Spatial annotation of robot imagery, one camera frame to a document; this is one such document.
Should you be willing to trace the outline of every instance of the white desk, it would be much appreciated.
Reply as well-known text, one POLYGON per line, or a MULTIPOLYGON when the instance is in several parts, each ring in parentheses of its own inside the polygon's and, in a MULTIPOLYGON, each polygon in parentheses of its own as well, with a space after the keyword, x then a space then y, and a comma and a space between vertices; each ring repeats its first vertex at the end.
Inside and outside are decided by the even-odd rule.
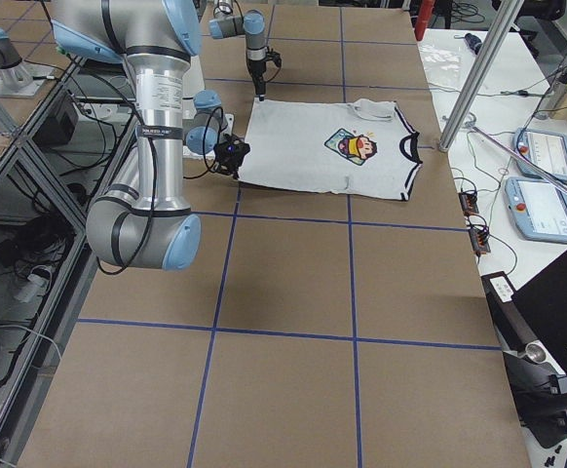
MULTIPOLYGON (((427 30, 424 40, 420 43, 420 51, 425 72, 431 84, 435 112, 440 126, 443 128, 443 116, 449 116, 458 93, 446 91, 449 88, 461 89, 475 56, 467 48, 463 39, 455 36, 463 36, 468 31, 455 30, 427 30)), ((481 39, 485 32, 476 31, 475 34, 481 39)), ((496 95, 500 91, 515 91, 528 88, 533 94, 543 93, 548 83, 546 81, 529 88, 544 75, 526 49, 519 35, 509 34, 500 53, 497 55, 479 93, 481 95, 496 95)), ((476 117, 477 125, 488 134, 500 132, 511 132, 496 136, 497 140, 509 144, 512 132, 523 127, 531 115, 537 103, 538 97, 484 97, 479 96, 473 103, 471 112, 476 117)), ((567 121, 533 119, 529 125, 531 129, 543 129, 567 135, 567 121)), ((496 149, 483 136, 470 134, 473 150, 476 155, 477 165, 487 173, 501 178, 502 170, 509 164, 510 156, 496 149)), ((497 182, 477 170, 474 166, 474 158, 468 149, 467 131, 461 131, 452 144, 448 157, 450 165, 457 170, 455 176, 464 176, 473 181, 480 189, 497 188, 497 182)), ((508 176, 520 176, 514 162, 509 164, 508 176)), ((457 187, 461 186, 461 180, 456 181, 457 187)), ((464 189, 472 188, 464 182, 464 189)), ((552 244, 545 242, 526 241, 519 234, 512 221, 512 216, 507 209, 507 200, 504 193, 504 184, 493 203, 495 194, 489 192, 478 193, 478 207, 482 216, 490 223, 490 232, 494 236, 507 242, 517 254, 517 266, 510 279, 513 284, 520 288, 524 283, 533 278, 545 266, 567 250, 567 245, 552 244)), ((513 264, 512 253, 498 241, 490 240, 491 253, 483 255, 478 265, 481 275, 495 271, 509 271, 513 264)), ((552 449, 541 448, 530 431, 524 429, 524 437, 528 447, 533 467, 540 467, 549 456, 555 455, 552 449)), ((556 456, 555 466, 562 466, 567 453, 567 440, 563 443, 563 451, 556 456)))

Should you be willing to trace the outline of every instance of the black office chair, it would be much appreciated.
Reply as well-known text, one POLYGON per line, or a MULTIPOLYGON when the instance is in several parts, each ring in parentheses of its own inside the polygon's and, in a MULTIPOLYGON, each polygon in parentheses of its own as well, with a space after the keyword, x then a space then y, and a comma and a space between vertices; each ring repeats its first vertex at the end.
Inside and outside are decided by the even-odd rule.
MULTIPOLYGON (((491 5, 496 10, 500 8, 501 3, 501 0, 491 0, 491 5)), ((537 20, 555 21, 563 15, 565 15, 565 0, 526 0, 517 17, 533 17, 537 20)), ((521 29, 519 34, 524 39, 530 53, 536 59, 539 51, 532 42, 535 40, 537 32, 521 29)))

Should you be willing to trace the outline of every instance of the red object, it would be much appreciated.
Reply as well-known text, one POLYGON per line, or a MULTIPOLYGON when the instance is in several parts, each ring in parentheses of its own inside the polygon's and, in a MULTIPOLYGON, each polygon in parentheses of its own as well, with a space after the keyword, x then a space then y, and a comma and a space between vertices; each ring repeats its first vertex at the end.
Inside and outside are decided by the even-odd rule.
POLYGON ((414 29, 416 41, 421 41, 424 37, 424 31, 427 30, 427 26, 429 25, 434 5, 435 0, 423 0, 422 5, 420 6, 420 11, 418 12, 418 18, 416 19, 416 27, 414 29))

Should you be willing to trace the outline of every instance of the printed cartoon character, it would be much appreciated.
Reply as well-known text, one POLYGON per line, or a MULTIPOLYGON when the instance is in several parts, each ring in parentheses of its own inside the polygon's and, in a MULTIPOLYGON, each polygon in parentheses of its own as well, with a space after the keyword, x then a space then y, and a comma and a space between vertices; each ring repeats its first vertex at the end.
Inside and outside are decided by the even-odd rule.
POLYGON ((377 154, 377 143, 370 139, 370 135, 355 135, 345 129, 338 130, 324 145, 358 166, 377 154))
POLYGON ((366 135, 342 138, 338 143, 338 149, 347 156, 356 156, 366 160, 377 154, 377 143, 366 135))

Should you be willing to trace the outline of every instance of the white t-shirt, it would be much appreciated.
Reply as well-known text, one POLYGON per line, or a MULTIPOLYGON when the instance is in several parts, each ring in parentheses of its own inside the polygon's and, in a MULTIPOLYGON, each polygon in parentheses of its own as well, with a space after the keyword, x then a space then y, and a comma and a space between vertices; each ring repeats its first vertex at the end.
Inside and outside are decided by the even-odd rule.
POLYGON ((308 192, 408 200, 422 165, 418 133, 395 102, 256 100, 240 180, 308 192))

